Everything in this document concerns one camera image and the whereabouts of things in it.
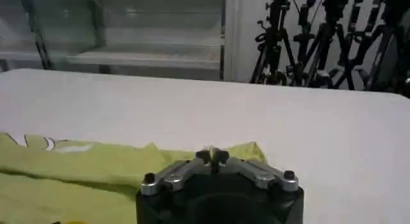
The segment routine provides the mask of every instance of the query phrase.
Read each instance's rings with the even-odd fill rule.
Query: white wall
[[[240,0],[240,13],[241,19],[239,21],[240,24],[240,34],[239,34],[239,48],[238,52],[236,53],[236,62],[234,66],[236,66],[236,73],[234,74],[236,81],[246,82],[250,80],[252,75],[253,68],[256,64],[256,60],[258,58],[258,50],[257,50],[257,43],[255,42],[255,37],[262,33],[262,29],[257,23],[258,20],[265,20],[268,12],[265,11],[265,3],[269,2],[269,0]],[[296,0],[299,7],[306,2],[306,0]],[[370,10],[372,9],[372,2],[373,0],[365,0],[363,3],[363,7],[361,10],[361,14],[359,16],[359,24],[357,29],[362,30],[365,28],[367,24],[367,18],[370,14]],[[350,11],[352,8],[353,0],[350,0],[349,4],[346,6],[345,9],[345,17],[341,20],[342,24],[347,27],[347,23],[349,22]],[[312,18],[316,7],[312,8],[310,11],[310,16]],[[324,7],[321,6],[316,16],[315,23],[313,24],[312,32],[316,34],[319,24],[324,21]],[[286,28],[288,30],[293,55],[295,58],[297,57],[297,51],[299,45],[293,42],[293,36],[300,33],[300,26],[298,26],[298,13],[296,8],[294,7],[293,3],[291,5],[290,11],[286,17]],[[366,70],[369,70],[372,66],[373,59],[375,52],[377,51],[378,43],[374,44],[373,47],[370,49],[368,55],[366,56],[365,62],[363,67]],[[351,50],[351,57],[356,55],[357,47],[353,46]],[[339,58],[340,48],[337,38],[332,43],[332,48],[329,53],[329,59],[327,64],[327,69],[332,69],[337,67],[337,60]],[[284,69],[286,65],[289,64],[288,57],[286,50],[283,47],[283,52],[281,56],[281,66],[280,69]],[[360,80],[357,75],[354,76],[355,84],[357,83],[358,86],[361,87]]]

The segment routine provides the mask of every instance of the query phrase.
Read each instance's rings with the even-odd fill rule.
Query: screw
[[[178,182],[180,180],[182,180],[182,176],[180,175],[175,175],[173,173],[167,175],[166,180],[170,181],[170,182]]]
[[[293,179],[295,178],[295,172],[294,172],[294,171],[290,171],[290,170],[286,170],[286,171],[283,173],[283,177],[284,177],[285,179],[288,179],[288,180],[293,180]]]
[[[258,178],[261,180],[273,180],[275,177],[273,174],[268,173],[268,172],[260,172],[258,174]]]
[[[155,181],[155,174],[153,174],[153,173],[147,173],[147,174],[145,174],[144,181],[145,181],[145,183],[147,183],[147,184],[152,184],[152,183],[154,183],[154,181]]]

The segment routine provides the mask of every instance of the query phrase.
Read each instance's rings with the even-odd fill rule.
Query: tripod
[[[381,9],[381,4],[383,2],[386,4],[384,13],[382,14],[382,19],[385,24],[377,26],[375,31],[370,36],[365,35],[365,33],[373,30],[377,16]],[[356,34],[353,34],[360,36],[362,40],[359,42],[360,46],[356,57],[353,60],[349,60],[349,65],[345,67],[345,71],[334,85],[334,88],[336,89],[340,87],[347,76],[351,75],[355,66],[363,64],[363,60],[369,48],[380,36],[382,36],[382,40],[379,49],[377,50],[376,59],[373,63],[370,74],[363,69],[359,69],[357,71],[363,81],[365,90],[384,91],[387,88],[388,83],[380,79],[380,76],[382,75],[381,72],[386,72],[386,70],[382,70],[381,66],[388,47],[390,46],[391,39],[394,36],[396,37],[397,50],[400,51],[404,49],[404,29],[403,27],[400,27],[400,21],[410,6],[407,0],[374,0],[373,3],[377,6],[371,11],[365,32],[357,32]]]
[[[287,85],[286,75],[279,72],[278,68],[282,51],[279,42],[282,40],[289,56],[290,65],[296,65],[288,32],[284,28],[284,19],[289,7],[289,0],[273,0],[271,4],[266,4],[266,9],[270,10],[270,15],[267,17],[270,27],[264,27],[261,20],[258,22],[265,32],[255,38],[255,41],[260,43],[258,45],[260,54],[250,83]]]
[[[345,41],[343,26],[338,23],[338,21],[343,17],[343,10],[345,9],[348,1],[349,0],[325,0],[323,3],[326,11],[325,22],[320,25],[315,41],[306,56],[305,63],[309,62],[316,50],[315,57],[313,58],[313,62],[310,66],[306,79],[307,87],[319,88],[325,85],[328,85],[330,88],[333,87],[330,75],[324,70],[332,39],[336,34],[339,39],[343,62],[349,67],[349,45]],[[347,75],[346,78],[349,88],[354,89],[352,76]]]

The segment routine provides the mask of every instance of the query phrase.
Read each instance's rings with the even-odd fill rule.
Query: yellow-green cloth
[[[135,195],[144,174],[194,155],[153,144],[135,148],[42,136],[25,136],[24,144],[0,133],[1,224],[136,223]],[[255,143],[228,151],[265,161]]]

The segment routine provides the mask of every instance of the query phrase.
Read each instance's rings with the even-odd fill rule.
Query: black cable
[[[296,3],[296,0],[293,0],[293,3],[295,4],[297,13],[299,13],[299,16],[300,16],[300,9],[299,9],[299,6]]]
[[[319,7],[322,4],[323,0],[320,0],[320,3],[318,4],[318,7],[316,7],[316,11],[315,14],[313,15],[312,21],[310,22],[311,24],[313,24],[313,21],[315,21],[316,15],[318,13]]]

